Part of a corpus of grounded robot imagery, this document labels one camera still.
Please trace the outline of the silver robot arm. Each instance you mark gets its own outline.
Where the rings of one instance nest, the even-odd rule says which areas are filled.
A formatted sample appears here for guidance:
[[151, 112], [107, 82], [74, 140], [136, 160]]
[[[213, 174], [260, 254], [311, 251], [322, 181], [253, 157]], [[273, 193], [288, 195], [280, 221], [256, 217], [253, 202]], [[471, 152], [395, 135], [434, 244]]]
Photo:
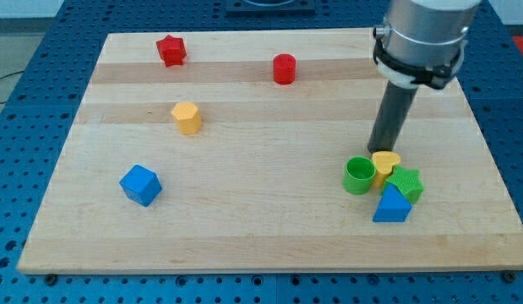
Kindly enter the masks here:
[[373, 60], [389, 82], [443, 89], [464, 62], [466, 35], [480, 0], [391, 0], [373, 28]]

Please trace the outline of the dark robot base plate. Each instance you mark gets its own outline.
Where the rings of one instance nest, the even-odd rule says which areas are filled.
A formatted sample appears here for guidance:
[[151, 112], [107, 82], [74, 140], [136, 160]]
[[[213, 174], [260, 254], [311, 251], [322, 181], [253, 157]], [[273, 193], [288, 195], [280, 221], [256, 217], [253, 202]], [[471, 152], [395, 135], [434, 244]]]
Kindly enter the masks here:
[[314, 0], [225, 0], [226, 15], [314, 13]]

